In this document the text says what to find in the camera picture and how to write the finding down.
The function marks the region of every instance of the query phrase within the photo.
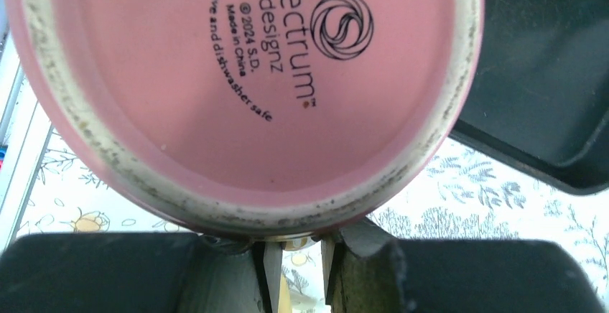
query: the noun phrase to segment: yellow object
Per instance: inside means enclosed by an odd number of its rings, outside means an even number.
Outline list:
[[[292,313],[289,288],[287,287],[287,280],[284,275],[282,275],[282,281],[279,285],[279,313]]]

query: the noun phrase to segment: black baking pan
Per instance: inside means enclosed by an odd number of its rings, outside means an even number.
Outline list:
[[[609,0],[485,0],[451,137],[573,195],[609,187]]]

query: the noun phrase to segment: floral tablecloth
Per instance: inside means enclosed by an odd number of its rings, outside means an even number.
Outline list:
[[[604,301],[609,296],[608,215],[609,192],[569,196],[446,140],[425,170],[370,217],[401,238],[555,241],[581,263]],[[181,228],[139,209],[108,188],[54,133],[18,236],[109,230]],[[283,272],[295,312],[330,311],[323,304],[319,244],[285,252]]]

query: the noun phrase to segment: pink mug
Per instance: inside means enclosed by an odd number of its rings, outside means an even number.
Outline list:
[[[7,1],[40,103],[101,179],[190,229],[267,240],[403,189],[483,31],[483,0]]]

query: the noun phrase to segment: circular logo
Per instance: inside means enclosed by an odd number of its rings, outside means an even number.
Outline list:
[[[374,21],[363,0],[322,0],[311,16],[315,46],[333,60],[350,60],[372,40]]]

